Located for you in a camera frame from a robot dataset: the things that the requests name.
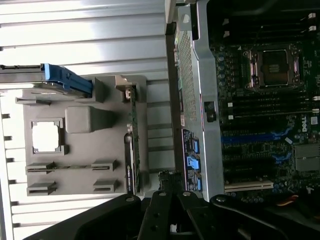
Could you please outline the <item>open black PC case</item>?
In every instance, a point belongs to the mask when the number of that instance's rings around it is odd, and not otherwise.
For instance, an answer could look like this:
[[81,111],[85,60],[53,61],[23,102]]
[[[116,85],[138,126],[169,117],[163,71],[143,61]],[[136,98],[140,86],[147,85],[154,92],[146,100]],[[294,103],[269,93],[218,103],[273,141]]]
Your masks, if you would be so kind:
[[[320,11],[320,0],[182,0],[166,13],[176,15],[173,68],[185,189],[205,200],[227,195],[224,188],[221,130],[218,110],[216,61],[209,34],[214,23],[226,17],[264,17]],[[320,224],[320,191],[264,202],[264,206],[300,221]]]

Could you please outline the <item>white expansion slot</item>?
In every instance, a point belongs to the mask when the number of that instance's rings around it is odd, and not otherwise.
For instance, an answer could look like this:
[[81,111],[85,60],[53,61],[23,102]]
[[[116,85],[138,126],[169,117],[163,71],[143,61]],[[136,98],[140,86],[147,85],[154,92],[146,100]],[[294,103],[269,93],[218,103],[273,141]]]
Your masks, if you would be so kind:
[[226,184],[224,186],[225,193],[232,192],[244,192],[244,191],[256,191],[256,190],[268,190],[273,189],[274,183],[272,181],[250,181],[250,182],[238,182],[232,184]]

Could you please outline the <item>chipset heat sink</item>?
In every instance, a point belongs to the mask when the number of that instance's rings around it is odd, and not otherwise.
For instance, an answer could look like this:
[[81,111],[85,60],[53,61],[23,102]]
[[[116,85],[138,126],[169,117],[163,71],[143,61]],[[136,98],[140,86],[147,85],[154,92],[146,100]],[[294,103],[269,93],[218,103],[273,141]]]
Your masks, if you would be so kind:
[[295,146],[294,159],[298,172],[320,171],[320,143]]

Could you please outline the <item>grey parts rack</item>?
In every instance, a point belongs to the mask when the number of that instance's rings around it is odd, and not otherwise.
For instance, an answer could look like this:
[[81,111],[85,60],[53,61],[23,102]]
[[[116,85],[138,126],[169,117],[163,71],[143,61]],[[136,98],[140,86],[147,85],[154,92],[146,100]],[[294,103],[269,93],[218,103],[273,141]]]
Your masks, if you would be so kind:
[[[122,77],[136,84],[141,192],[148,170],[147,80],[142,75]],[[89,98],[34,89],[19,100],[28,196],[127,193],[124,136],[130,105],[116,89],[116,76],[95,77],[92,84]],[[38,122],[58,126],[55,152],[35,152],[32,128]]]

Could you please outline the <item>silver hard disk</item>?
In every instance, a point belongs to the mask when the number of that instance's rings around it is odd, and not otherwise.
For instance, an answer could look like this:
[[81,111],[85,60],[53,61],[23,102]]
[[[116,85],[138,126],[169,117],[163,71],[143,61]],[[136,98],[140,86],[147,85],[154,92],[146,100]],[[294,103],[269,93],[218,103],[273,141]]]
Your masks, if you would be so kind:
[[3,65],[0,64],[0,91],[6,90],[48,90],[63,93],[59,85],[45,81],[42,63],[39,65]]

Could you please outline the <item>CPU socket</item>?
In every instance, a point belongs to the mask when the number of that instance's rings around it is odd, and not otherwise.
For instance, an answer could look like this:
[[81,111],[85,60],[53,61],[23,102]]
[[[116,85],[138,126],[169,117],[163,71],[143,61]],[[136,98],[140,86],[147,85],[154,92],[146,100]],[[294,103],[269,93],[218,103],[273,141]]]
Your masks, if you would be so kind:
[[245,88],[254,92],[296,88],[300,80],[301,48],[293,43],[253,46],[243,56],[249,75]]

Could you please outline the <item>blue expansion slot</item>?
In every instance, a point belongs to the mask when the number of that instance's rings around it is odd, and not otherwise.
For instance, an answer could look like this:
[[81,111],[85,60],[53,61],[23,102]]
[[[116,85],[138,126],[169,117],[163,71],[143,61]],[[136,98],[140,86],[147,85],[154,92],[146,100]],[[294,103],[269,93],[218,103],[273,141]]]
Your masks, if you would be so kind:
[[284,131],[270,133],[254,133],[254,134],[245,134],[245,135],[235,135],[235,136],[222,136],[221,142],[223,144],[247,144],[251,142],[269,142],[277,141],[282,137],[285,137],[291,130],[292,126],[287,127]]

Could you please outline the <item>green motherboard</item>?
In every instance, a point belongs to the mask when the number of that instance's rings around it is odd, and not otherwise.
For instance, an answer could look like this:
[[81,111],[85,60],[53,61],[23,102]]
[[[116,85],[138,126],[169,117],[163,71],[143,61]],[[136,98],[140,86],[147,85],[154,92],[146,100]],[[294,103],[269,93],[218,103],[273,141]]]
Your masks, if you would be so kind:
[[[296,170],[295,146],[320,144],[320,11],[256,17],[225,17],[212,25],[221,137],[282,132],[280,140],[221,142],[225,185],[271,181],[272,189],[227,192],[247,203],[268,202],[320,191],[320,170]],[[243,53],[262,45],[295,44],[300,85],[251,91]]]

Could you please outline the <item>silver CPU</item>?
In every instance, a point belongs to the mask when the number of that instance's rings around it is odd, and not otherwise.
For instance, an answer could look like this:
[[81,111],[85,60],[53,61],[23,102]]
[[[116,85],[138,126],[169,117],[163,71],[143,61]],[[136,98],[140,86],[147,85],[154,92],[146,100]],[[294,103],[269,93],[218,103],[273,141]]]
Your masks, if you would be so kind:
[[32,146],[35,152],[55,152],[59,147],[59,128],[53,121],[37,122],[32,127]]

